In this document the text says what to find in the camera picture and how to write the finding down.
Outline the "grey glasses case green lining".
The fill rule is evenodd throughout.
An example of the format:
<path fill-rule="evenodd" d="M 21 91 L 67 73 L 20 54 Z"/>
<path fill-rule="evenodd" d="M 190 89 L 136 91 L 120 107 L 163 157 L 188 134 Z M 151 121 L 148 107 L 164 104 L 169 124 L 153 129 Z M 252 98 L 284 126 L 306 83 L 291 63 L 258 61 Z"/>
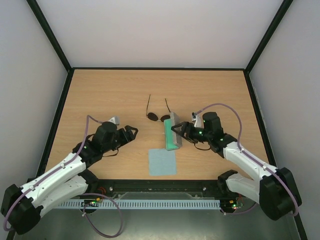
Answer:
<path fill-rule="evenodd" d="M 175 112 L 171 112 L 169 119 L 164 121 L 165 149 L 173 151 L 183 146 L 182 137 L 177 135 L 171 128 L 180 122 L 179 116 Z"/>

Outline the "round dark sunglasses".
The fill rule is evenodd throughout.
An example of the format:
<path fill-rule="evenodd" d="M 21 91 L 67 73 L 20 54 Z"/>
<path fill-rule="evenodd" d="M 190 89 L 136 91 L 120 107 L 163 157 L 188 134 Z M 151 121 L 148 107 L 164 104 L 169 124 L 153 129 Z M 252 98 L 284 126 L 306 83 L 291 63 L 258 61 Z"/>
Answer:
<path fill-rule="evenodd" d="M 168 114 L 164 114 L 164 115 L 161 116 L 161 117 L 159 117 L 159 116 L 158 116 L 157 114 L 155 114 L 154 112 L 150 112 L 150 111 L 149 111 L 150 100 L 151 100 L 151 94 L 148 96 L 148 101 L 147 101 L 146 111 L 145 111 L 145 116 L 146 116 L 149 120 L 151 120 L 151 121 L 153 121 L 153 122 L 159 122 L 159 121 L 160 121 L 160 122 L 164 122 L 165 120 L 168 120 L 168 119 L 171 118 L 171 115 L 170 115 L 171 110 L 170 110 L 170 108 L 169 108 L 169 106 L 168 106 L 168 101 L 167 101 L 166 98 L 165 98 L 164 100 L 165 100 L 166 108 L 167 108 L 167 110 L 168 110 Z"/>

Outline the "light blue cleaning cloth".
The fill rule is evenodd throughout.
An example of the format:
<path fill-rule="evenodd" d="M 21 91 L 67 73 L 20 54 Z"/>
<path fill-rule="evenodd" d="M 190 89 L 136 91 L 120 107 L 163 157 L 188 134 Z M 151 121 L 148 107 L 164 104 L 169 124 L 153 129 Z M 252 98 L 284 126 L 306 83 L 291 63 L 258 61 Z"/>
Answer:
<path fill-rule="evenodd" d="M 165 148 L 148 150 L 148 170 L 153 177 L 177 174 L 176 152 Z"/>

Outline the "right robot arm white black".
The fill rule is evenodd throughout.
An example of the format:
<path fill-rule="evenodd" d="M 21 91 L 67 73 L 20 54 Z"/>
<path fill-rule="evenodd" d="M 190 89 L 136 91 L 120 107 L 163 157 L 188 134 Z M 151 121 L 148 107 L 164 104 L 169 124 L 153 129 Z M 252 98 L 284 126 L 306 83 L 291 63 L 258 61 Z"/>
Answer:
<path fill-rule="evenodd" d="M 222 195 L 238 193 L 245 196 L 274 221 L 298 213 L 302 199 L 289 169 L 277 168 L 247 151 L 238 139 L 224 132 L 216 112 L 205 113 L 202 122 L 203 127 L 198 127 L 194 122 L 184 121 L 172 126 L 171 130 L 192 144 L 208 143 L 211 151 L 234 163 L 249 176 L 244 177 L 235 170 L 221 174 L 217 185 Z"/>

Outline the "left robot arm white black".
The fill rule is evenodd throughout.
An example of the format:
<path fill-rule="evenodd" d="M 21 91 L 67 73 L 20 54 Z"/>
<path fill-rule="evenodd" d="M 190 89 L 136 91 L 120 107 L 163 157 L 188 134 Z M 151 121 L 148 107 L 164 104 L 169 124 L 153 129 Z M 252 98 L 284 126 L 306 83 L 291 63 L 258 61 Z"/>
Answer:
<path fill-rule="evenodd" d="M 129 125 L 118 128 L 114 120 L 102 122 L 93 134 L 84 134 L 61 162 L 37 178 L 4 192 L 0 208 L 3 228 L 23 235 L 33 229 L 50 210 L 73 197 L 93 194 L 98 178 L 89 170 L 107 152 L 135 140 L 138 129 Z"/>

